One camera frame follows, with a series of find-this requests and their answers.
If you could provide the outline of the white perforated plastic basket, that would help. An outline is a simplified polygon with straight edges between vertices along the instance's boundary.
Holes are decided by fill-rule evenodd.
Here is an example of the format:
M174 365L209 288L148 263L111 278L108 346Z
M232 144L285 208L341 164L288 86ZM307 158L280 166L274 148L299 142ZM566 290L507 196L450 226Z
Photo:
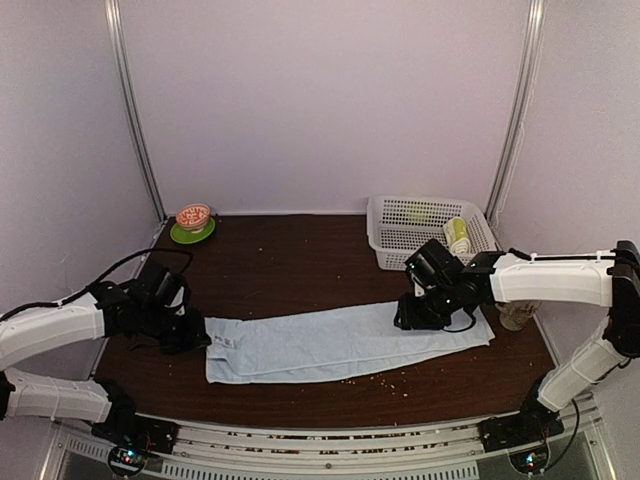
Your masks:
M458 255L463 263L481 251L498 247L483 213L473 203L437 197L370 197L367 238L378 267L402 271L408 257L428 240L446 245L444 226L454 217L465 221L470 240L469 251Z

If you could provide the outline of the green crocodile pattern towel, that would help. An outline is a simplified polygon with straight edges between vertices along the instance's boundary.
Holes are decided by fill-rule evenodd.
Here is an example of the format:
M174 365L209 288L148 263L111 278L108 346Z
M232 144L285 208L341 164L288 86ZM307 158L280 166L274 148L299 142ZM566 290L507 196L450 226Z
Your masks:
M443 226L447 247L453 254L464 254L471 251L471 241L467 224L461 217L453 217Z

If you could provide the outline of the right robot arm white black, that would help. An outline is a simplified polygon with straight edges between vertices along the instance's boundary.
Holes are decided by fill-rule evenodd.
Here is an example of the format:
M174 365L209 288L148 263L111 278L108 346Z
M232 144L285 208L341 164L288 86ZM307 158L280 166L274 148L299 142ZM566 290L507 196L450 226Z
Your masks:
M482 251L468 263L430 240L405 262L415 292L402 295L394 317L401 330L442 330L454 313L518 301L569 302L607 308L607 317L571 360L532 389L513 419L519 440L535 440L578 394L639 356L639 250L620 240L611 250L538 255Z

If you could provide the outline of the light blue towel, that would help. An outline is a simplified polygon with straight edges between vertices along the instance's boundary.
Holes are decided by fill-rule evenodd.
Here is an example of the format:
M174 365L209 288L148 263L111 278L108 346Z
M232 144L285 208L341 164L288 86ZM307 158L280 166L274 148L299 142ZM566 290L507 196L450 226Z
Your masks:
M453 316L451 331L396 328L393 302L239 320L209 317L210 383L304 384L346 380L490 344L480 311Z

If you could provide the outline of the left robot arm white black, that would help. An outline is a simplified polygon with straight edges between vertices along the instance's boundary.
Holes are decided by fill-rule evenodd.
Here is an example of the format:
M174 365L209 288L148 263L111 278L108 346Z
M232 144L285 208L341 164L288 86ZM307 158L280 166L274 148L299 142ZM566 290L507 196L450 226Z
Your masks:
M144 433L134 401L109 380L72 381L31 375L16 364L78 343L116 335L156 341L177 355L208 347L202 314L190 304L180 273L153 261L121 284L99 279L57 302L35 302L1 317L1 416L70 418L92 424L123 444Z

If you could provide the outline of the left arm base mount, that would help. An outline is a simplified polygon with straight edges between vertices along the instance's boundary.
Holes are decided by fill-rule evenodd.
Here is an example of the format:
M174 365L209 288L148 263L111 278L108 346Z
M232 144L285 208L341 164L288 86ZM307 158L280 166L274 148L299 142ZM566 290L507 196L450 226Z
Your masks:
M104 422L91 424L91 434L113 445L107 466L118 479L130 479L142 472L149 459L173 452L179 430L175 422L139 415L134 400L115 381L96 383L111 406Z

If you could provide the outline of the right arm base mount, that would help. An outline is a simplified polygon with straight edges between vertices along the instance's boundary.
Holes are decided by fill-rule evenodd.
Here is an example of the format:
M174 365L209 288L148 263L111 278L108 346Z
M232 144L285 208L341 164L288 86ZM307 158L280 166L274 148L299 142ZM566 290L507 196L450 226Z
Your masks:
M506 450L512 468L519 474L527 477L546 474L564 459L577 437L581 414L575 399L570 404L576 420L560 453L553 455L549 445L552 437L564 432L560 414L533 405L527 410L481 421L477 428L484 452Z

